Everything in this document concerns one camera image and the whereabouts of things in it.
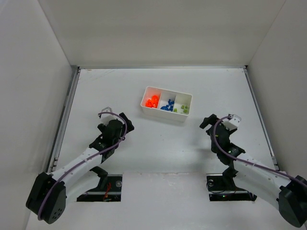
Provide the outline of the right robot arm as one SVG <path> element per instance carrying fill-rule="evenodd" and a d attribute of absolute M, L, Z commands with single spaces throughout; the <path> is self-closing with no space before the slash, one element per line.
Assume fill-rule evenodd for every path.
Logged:
<path fill-rule="evenodd" d="M 227 166 L 223 172 L 230 189 L 244 189 L 276 208 L 290 225 L 300 228 L 307 221 L 307 181 L 297 175 L 268 168 L 231 142 L 230 136 L 237 131 L 241 118 L 229 114 L 218 118 L 215 114 L 203 119 L 211 139 L 211 151 Z"/>

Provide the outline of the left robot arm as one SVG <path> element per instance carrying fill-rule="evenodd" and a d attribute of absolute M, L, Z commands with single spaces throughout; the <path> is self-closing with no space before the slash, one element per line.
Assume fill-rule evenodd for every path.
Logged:
<path fill-rule="evenodd" d="M 99 166 L 110 158 L 134 126 L 124 113 L 99 113 L 101 134 L 76 159 L 51 173 L 40 173 L 32 186 L 25 206 L 47 224 L 57 221 L 63 214 L 69 192 L 88 172 L 106 175 Z"/>

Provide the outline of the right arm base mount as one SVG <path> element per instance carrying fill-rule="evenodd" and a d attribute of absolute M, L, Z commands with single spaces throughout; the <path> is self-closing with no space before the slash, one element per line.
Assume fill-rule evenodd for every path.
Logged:
<path fill-rule="evenodd" d="M 211 202 L 256 201 L 255 194 L 235 185 L 233 178 L 236 173 L 236 170 L 228 167 L 223 173 L 206 174 L 206 187 Z"/>

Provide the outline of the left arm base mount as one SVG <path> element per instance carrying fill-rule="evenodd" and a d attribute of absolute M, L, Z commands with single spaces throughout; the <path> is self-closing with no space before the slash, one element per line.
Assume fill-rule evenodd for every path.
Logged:
<path fill-rule="evenodd" d="M 90 170 L 97 183 L 76 198 L 77 202 L 120 202 L 123 175 L 109 174 L 99 166 Z"/>

